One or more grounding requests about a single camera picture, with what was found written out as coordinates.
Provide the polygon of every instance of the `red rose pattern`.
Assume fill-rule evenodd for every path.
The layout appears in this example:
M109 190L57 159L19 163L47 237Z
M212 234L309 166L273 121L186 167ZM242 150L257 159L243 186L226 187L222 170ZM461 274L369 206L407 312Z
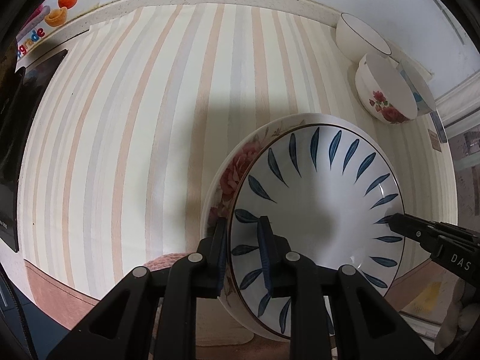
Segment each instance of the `red rose pattern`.
M382 116L387 122L392 124L403 123L408 119L399 112L393 105L389 104L385 96L381 91L373 91L373 98L375 101L370 99L369 103L372 107L375 107L375 111L381 112Z
M377 91L377 92L373 91L373 98L377 101L377 103L387 104L387 99L385 98L383 93L380 91Z
M404 115L400 114L400 112L395 107L392 106L382 108L381 112L385 120L392 124L403 123L408 120Z
M260 150L260 142L248 142L242 147L241 151L233 157L232 162L229 163L220 178L222 200L231 200L233 198L242 176Z

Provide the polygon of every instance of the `bowl rim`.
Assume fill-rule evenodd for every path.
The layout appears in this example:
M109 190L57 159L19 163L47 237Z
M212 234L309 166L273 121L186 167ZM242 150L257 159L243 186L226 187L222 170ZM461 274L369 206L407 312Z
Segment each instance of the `bowl rim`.
M422 97L422 100L426 103L426 105L430 109L433 109L435 111L436 110L436 104L435 104L434 94L431 92L430 87L428 86L427 82L422 77L420 72L413 66L413 64L411 62L407 61L406 59L401 59L400 62L398 63L398 65L400 66L400 68L402 68L403 71L405 71L405 74L409 78L412 86L415 88L417 93ZM424 88L421 88L420 91L419 91L418 87L414 84L414 82L412 81L412 76L415 76L414 79L418 80L420 85L424 87ZM424 95L425 94L424 90L428 90L429 93L427 95Z
M378 47L376 47L375 45L371 44L368 40L366 40L363 36L361 36L357 31L355 31L355 29L345 20L344 16L343 15L347 15L347 16L352 16L354 17L355 19L357 20L360 20L362 23L364 23L365 25L367 25L373 32L375 32L380 38L381 40L383 40L383 42L385 43L385 45L387 46L388 50L390 52L384 52L382 50L380 50ZM359 37L361 37L365 42L367 42L370 46L372 46L375 50L378 50L379 52L381 52L383 55L385 56L391 56L392 55L392 48L389 46L389 44L387 43L387 41L375 30L373 29L369 24L365 23L362 19L360 19L359 17L356 17L355 15L352 15L351 13L348 13L348 12L342 12L340 14L340 17L342 18L342 20L344 21L344 23L349 26L349 28L351 28L351 30L356 33Z
M271 334L274 334L282 339L287 339L287 340L290 340L290 337L287 336L287 335L284 335L284 334L281 334L279 332L276 332L275 330L273 330L272 328L270 328L269 326L267 326L264 322L262 322L260 320L260 318L258 318L253 312L252 310L250 309L250 307L247 305L245 299L243 298L242 296L242 293L241 293L241 290L239 289L239 285L237 283L237 279L235 277L235 274L234 274L234 271L233 271L233 265L232 265L232 256L231 256L231 253L230 253L230 248L231 248L231 231L232 231L232 221L233 221L233 216L234 216L234 208L235 208L235 205L237 203L237 200L238 200L238 197L240 195L240 191L243 187L243 184L249 174L249 172L251 171L251 168L253 167L253 165L260 159L260 157L262 156L262 154L264 152L266 152L268 150L268 148L270 148L275 142L277 142L279 139L281 139L282 137L284 137L285 135L288 135L290 134L291 132L293 131L296 131L296 130L299 130L301 128L306 128L306 127L311 127L311 126L333 126L333 127L340 127L344 130L348 130L350 131L351 133L359 136L360 138L362 138L363 140L365 140L369 145L371 145L371 147L373 147L373 149L375 149L376 152L378 152L378 154L381 156L381 158L383 159L383 161L385 161L386 165L388 166L388 168L390 169L390 172L393 176L393 179L395 181L395 184L397 185L397 188L398 188L398 194L400 196L400 201L402 202L402 209L403 209L403 212L405 213L405 204L403 202L403 197L402 197L402 192L400 190L400 185L399 185L399 182L398 182L398 178L395 174L395 171L393 169L393 166L392 164L390 164L390 161L388 160L388 157L386 156L386 154L383 152L383 150L380 148L380 146L375 142L375 140L370 137L367 133L363 132L363 130L361 130L365 135L366 137L368 137L369 139L367 139L365 136L363 136L362 134L359 134L358 132L354 131L353 129L350 129L349 126L339 126L339 125L335 125L334 123L329 123L329 122L311 122L311 123L306 123L302 126L297 126L297 127L294 127L294 128L291 128L289 129L288 131L285 131L283 132L281 135L279 135L278 137L275 137L273 140L271 140L270 142L268 142L267 145L265 145L265 147L263 147L260 152L258 153L258 155L255 157L255 159L249 164L249 166L247 167L245 173L243 174L241 180L239 181L238 183L238 187L237 187L237 190L235 191L234 193L234 196L233 196L233 203L232 203L232 208L229 212L229 217L227 218L227 224L226 224L226 248L227 248L227 253L226 253L226 259L227 259L227 266L229 267L229 272L230 272L230 275L231 275L231 278L232 278L232 285L233 285L233 289L234 289L234 292L236 293L237 297L239 298L239 300L241 301L242 305L244 306L244 309L248 312L248 314L250 315L251 318L253 318L253 320L259 324L261 326L261 328L263 328L264 330L267 330L269 333ZM398 270L400 268L400 263L403 259L403 255L405 253L405 238L403 239L403 246L402 246L402 254L401 254L401 257L400 257L400 262L398 263L397 265L397 270L393 276L393 280L397 277L397 274L398 274ZM390 284L390 286L388 286L387 288L387 291L385 292L385 295L383 295L383 297L385 297L388 293L388 291L390 290L390 288L392 287L392 283Z
M393 71L395 73L395 75L398 76L398 78L399 78L398 82L399 82L400 86L402 86L405 89L405 96L409 96L410 99L411 99L411 104L412 104L411 115L410 115L410 110L408 110L408 112L403 112L405 110L401 111L398 107L398 104L392 103L391 100L388 99L388 98L387 98L387 100L391 105L393 105L393 107L395 109L397 109L408 120L414 120L418 116L417 103L415 102L415 98L413 96L412 90L410 89L410 86L405 81L405 79L402 77L400 72L397 69L395 69L392 66L392 64L386 58L383 58L381 55L375 54L374 52L369 52L369 53L364 55L364 57L360 61L358 69L360 70L363 67L364 70L362 70L362 71L365 72L365 74L367 74L373 80L375 85L380 89L380 91L382 93L385 93L385 90L378 83L378 80L375 78L374 74L371 72L369 64L367 63L367 59L370 59L370 60L371 59L377 59L378 61L381 61L380 59L383 59L383 61L381 61L381 63L383 63L385 61L385 68L390 69L391 71Z

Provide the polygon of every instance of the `screw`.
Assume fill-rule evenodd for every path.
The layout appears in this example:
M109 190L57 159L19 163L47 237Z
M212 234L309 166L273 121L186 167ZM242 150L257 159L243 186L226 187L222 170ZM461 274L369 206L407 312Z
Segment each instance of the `screw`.
M355 269L354 266L352 265L344 265L342 266L342 272L345 274L345 275L349 275L349 276L352 276L355 274L357 270Z
M131 274L135 276L136 278L141 278L142 276L145 276L147 274L147 269L144 266L138 266L133 269Z
M188 256L188 261L191 263L198 263L199 261L202 261L203 256L200 253L192 253L190 256Z
M295 251L289 251L285 255L285 258L289 261L298 261L298 260L300 260L300 255Z

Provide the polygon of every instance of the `striped surface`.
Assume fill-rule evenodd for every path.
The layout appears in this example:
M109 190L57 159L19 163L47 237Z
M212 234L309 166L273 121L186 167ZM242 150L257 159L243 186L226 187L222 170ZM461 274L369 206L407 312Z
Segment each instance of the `striped surface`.
M323 112L356 124L398 174L406 211L457 222L450 151L421 117L364 110L326 25L228 4L144 7L94 25L51 81L19 189L25 259L101 298L133 267L192 251L203 198L235 145L270 120ZM399 274L425 259L406 244Z

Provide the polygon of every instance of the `blue leaf design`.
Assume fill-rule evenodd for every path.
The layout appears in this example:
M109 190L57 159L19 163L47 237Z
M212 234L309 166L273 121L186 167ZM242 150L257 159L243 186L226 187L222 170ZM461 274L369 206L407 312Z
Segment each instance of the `blue leaf design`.
M417 92L414 92L414 93L413 93L413 97L415 98L415 102L416 102L416 103L420 103L420 102L423 101L423 98L422 98L422 97L420 96L420 94L417 93Z
M338 145L340 144L340 139L342 138L342 130L340 130L332 139L330 147L328 148L328 158L330 159L330 169L332 169L332 162L337 154Z
M375 239L378 239L378 240L383 241L383 242L388 242L388 243L400 242L400 241L403 240L402 237L395 237L394 235L384 235L383 237L378 237L378 238L375 238Z
M383 176L380 176L379 178L377 178L373 183L370 184L370 186L367 188L367 191L365 192L365 195L367 195L367 193L369 193L371 190L373 190L377 185L380 185L381 183L383 183L383 181L387 180L388 177L390 176L390 173L387 173Z
M280 173L280 169L278 168L277 160L275 159L275 154L273 154L272 148L268 148L268 167L270 170L273 172L274 175L277 176L277 179L279 179L282 183L284 183L287 187L287 183L283 180L282 174Z
M267 199L272 201L273 203L276 203L275 200L271 199L270 196L268 196L268 193L265 192L263 187L260 185L258 180L253 177L252 175L248 175L248 185L250 186L250 189L256 193L258 196L261 198Z
M287 314L289 313L290 303L292 302L292 298L286 301L285 305L282 307L282 311L280 311L280 332L282 334L285 333L285 326L287 325Z
M251 271L245 275L243 280L240 283L240 290L246 289L250 284L252 284L255 279L262 273L261 269L255 269L254 271Z
M315 170L317 170L317 151L318 151L318 135L320 134L320 127L317 127L313 133L310 141L310 156L315 165Z
M243 210L241 208L238 208L234 211L235 213L235 218L240 222L240 223L257 223L258 218L248 212L247 210Z
M258 249L258 246L250 246L250 245L237 245L231 251L233 256L242 256L243 254L250 253L251 251L255 251Z
M382 204L388 203L395 199L398 196L398 193L392 193L390 195L385 196L384 198L381 198L378 202L376 202L371 208L381 206Z
M332 318L330 318L330 314L327 311L327 327L328 327L328 334L334 335L335 329L333 328Z
M379 219L378 221L376 221L374 223L374 225L376 224L382 224L382 223L388 223L388 220L392 217L392 215L387 215L387 216L384 216L382 219Z
M298 175L302 177L299 171L299 165L297 163L297 140L295 139L294 133L290 135L289 154L290 154L290 159L292 160L293 166L295 167L295 169L297 169Z
M345 168L347 167L347 164L349 163L350 159L352 158L352 156L354 155L355 151L357 150L357 147L359 146L359 142L360 142L360 139L356 139L352 142L352 144L350 145L347 153L346 153L346 156L345 156L345 160L343 160L343 170L342 170L342 174L343 172L345 172Z
M367 156L366 159L363 160L363 162L360 164L360 167L358 168L358 172L357 172L357 179L355 180L355 182L357 182L357 180L359 179L359 177L362 175L362 173L370 166L370 164L373 162L374 158L375 158L375 155L376 153L372 153L370 155Z
M371 256L370 258L376 263L380 264L381 266L386 266L388 268L391 268L397 265L397 262L393 259L387 259L385 257L371 257Z
M380 280L377 279L376 277L370 276L369 274L366 274L364 271L362 273L365 275L366 279L371 282L374 286L377 286L378 288L388 288L387 284Z
M265 309L267 308L267 304L270 301L270 294L267 292L267 294L260 300L260 303L258 304L258 313L257 317L261 317L263 313L265 312Z

